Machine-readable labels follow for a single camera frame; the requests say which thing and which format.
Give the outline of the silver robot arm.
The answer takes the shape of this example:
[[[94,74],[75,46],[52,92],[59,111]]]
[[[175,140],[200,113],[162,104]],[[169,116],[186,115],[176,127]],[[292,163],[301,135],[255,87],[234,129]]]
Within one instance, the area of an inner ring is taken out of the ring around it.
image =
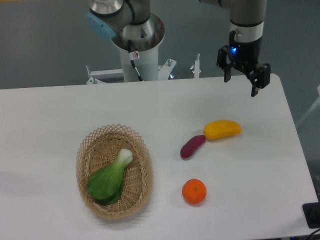
[[[161,19],[150,11],[148,0],[91,0],[85,19],[102,39],[118,48],[126,82],[167,80],[176,62],[158,64],[158,48],[165,36]],[[212,5],[230,11],[228,44],[217,53],[216,65],[231,79],[231,71],[243,73],[252,85],[251,95],[270,83],[271,67],[258,62],[264,29],[265,0],[213,0]]]

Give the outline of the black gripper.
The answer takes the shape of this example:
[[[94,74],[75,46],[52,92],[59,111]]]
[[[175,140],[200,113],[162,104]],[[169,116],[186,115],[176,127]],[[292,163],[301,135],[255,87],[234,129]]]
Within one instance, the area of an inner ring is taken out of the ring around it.
[[[239,66],[249,72],[247,79],[251,82],[251,97],[255,97],[260,89],[270,83],[271,65],[269,63],[258,63],[261,50],[262,37],[251,42],[236,41],[237,32],[232,30],[229,33],[229,43],[218,50],[217,67],[224,72],[224,82],[231,79],[231,69]]]

